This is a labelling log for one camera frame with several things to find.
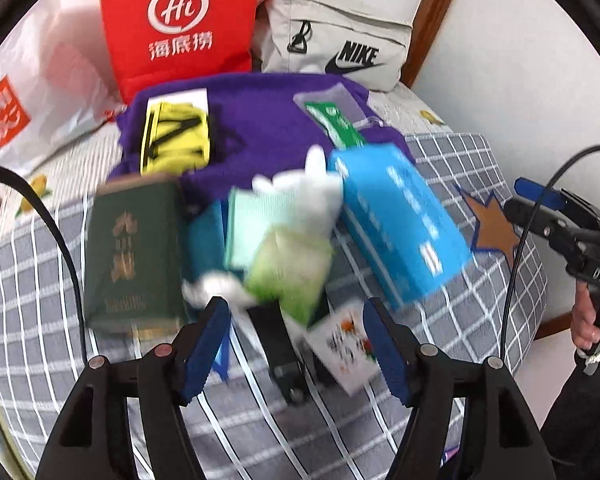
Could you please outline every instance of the teal box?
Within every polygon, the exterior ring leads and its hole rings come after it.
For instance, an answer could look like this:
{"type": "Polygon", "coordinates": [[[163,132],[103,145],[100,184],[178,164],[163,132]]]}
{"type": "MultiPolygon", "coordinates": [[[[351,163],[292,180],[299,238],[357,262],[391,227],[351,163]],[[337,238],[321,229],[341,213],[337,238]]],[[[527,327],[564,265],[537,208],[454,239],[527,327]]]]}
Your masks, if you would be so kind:
{"type": "Polygon", "coordinates": [[[471,258],[464,237],[418,170],[393,144],[334,151],[342,218],[395,308],[431,294],[471,258]]]}

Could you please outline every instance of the red bag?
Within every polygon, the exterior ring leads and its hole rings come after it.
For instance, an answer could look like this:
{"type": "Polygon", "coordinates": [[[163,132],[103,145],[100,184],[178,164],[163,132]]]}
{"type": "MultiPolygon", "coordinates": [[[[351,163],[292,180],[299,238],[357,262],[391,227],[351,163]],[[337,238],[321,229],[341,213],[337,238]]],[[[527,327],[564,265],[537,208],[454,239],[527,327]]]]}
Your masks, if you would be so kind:
{"type": "Polygon", "coordinates": [[[251,70],[256,0],[100,0],[126,103],[161,82],[251,70]]]}

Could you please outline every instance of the wooden trim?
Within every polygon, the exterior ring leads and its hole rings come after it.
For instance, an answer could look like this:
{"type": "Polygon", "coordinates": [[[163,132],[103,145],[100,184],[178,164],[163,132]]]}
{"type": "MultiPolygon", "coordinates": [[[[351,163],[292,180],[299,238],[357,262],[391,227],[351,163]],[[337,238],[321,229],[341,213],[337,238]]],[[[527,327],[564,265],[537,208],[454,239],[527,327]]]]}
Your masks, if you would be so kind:
{"type": "Polygon", "coordinates": [[[563,330],[568,330],[570,325],[571,312],[567,312],[566,314],[562,314],[561,316],[554,317],[553,319],[545,321],[540,325],[540,328],[536,332],[535,339],[542,339],[543,337],[557,334],[558,332],[562,332],[563,330]]]}
{"type": "Polygon", "coordinates": [[[410,87],[424,63],[436,38],[451,0],[422,0],[413,20],[413,33],[407,62],[402,66],[400,80],[410,87]]]}

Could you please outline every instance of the brown star shape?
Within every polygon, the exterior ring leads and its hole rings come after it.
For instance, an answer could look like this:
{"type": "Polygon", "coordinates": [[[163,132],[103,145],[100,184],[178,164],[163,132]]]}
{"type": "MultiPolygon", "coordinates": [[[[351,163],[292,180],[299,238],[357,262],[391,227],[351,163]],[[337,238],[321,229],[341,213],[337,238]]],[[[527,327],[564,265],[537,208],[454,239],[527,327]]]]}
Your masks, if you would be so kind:
{"type": "Polygon", "coordinates": [[[482,203],[464,189],[459,189],[459,192],[476,219],[474,240],[471,243],[472,251],[474,253],[501,252],[505,255],[509,269],[511,269],[520,238],[513,230],[513,225],[504,216],[502,206],[495,193],[491,191],[487,202],[482,203]]]}

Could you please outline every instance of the checkered tablecloth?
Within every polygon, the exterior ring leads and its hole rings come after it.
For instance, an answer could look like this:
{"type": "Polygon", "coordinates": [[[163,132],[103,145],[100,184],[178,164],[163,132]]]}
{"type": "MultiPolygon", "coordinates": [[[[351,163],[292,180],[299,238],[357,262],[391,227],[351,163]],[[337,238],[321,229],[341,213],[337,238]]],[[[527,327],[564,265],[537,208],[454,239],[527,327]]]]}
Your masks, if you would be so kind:
{"type": "MultiPolygon", "coordinates": [[[[456,185],[483,201],[491,191],[510,196],[490,148],[474,134],[450,132],[407,136],[418,169],[467,241],[475,219],[456,185]]],[[[84,273],[86,226],[91,199],[55,215],[78,275],[84,273]]],[[[333,308],[352,297],[381,296],[368,263],[342,224],[326,286],[333,308]]],[[[462,273],[437,293],[396,313],[421,340],[450,356],[481,361],[497,353],[509,269],[504,256],[478,253],[462,273]]],[[[523,263],[507,332],[507,359],[516,370],[533,339],[545,306],[546,277],[532,242],[523,263]]],[[[140,356],[155,342],[88,334],[89,355],[112,361],[140,356]]],[[[183,409],[186,427],[210,479],[383,478],[409,411],[392,397],[381,376],[353,397],[308,377],[312,398],[287,407],[270,380],[266,362],[239,331],[231,334],[230,380],[212,374],[204,392],[183,409]]],[[[8,430],[32,471],[42,455],[59,410],[80,374],[77,316],[68,271],[51,234],[38,218],[0,241],[0,406],[8,430]]],[[[448,447],[458,444],[462,403],[451,414],[448,447]]],[[[152,478],[138,403],[129,402],[130,425],[140,478],[152,478]]]]}

